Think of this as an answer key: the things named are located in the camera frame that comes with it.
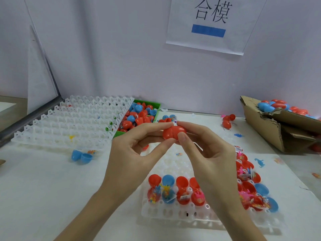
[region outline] chinese characters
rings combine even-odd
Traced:
[[[217,5],[215,5],[215,9],[212,13],[213,17],[213,22],[218,22],[220,20],[223,21],[223,23],[226,23],[227,18],[227,14],[230,10],[229,7],[232,7],[232,4],[230,2],[225,1],[224,3],[221,2],[221,0],[219,0],[219,2],[217,3]],[[212,8],[210,7],[210,5],[208,4],[207,0],[203,0],[197,7],[198,11],[197,11],[197,15],[196,15],[196,19],[200,18],[200,19],[206,19],[206,15],[207,15],[207,11],[211,10]]]

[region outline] person's right hand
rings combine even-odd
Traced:
[[[236,179],[236,153],[230,145],[208,127],[178,121],[187,134],[178,134],[179,142],[189,157],[195,178],[206,201],[219,215],[243,209]]]

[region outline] green tray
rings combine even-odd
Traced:
[[[155,115],[155,118],[154,118],[154,121],[153,123],[157,122],[156,118],[158,116],[158,113],[159,113],[159,110],[161,108],[161,104],[160,103],[157,103],[157,102],[152,102],[152,101],[142,101],[142,100],[134,100],[135,103],[139,102],[139,103],[143,103],[145,102],[146,105],[152,105],[153,106],[153,109],[157,110],[157,113]],[[114,138],[117,137],[117,136],[120,136],[120,135],[123,135],[125,134],[125,132],[120,132],[120,131],[117,131],[114,135]]]

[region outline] person's left hand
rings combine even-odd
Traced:
[[[168,123],[143,123],[112,140],[109,162],[99,191],[112,195],[118,203],[125,201],[142,184],[158,160],[175,143],[174,138],[164,140],[161,130],[173,126]],[[147,156],[142,148],[160,142]]]

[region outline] hand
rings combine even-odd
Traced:
[[[100,192],[108,193],[118,203],[125,201],[142,184],[158,160],[175,143],[164,140],[161,130],[173,126],[168,123],[143,123],[113,139],[110,156]],[[160,142],[147,156],[141,156],[142,148]]]
[[[242,208],[236,181],[234,146],[208,127],[180,121],[177,125],[187,130],[187,134],[178,134],[177,144],[188,155],[195,178],[212,209],[219,215],[227,209]]]

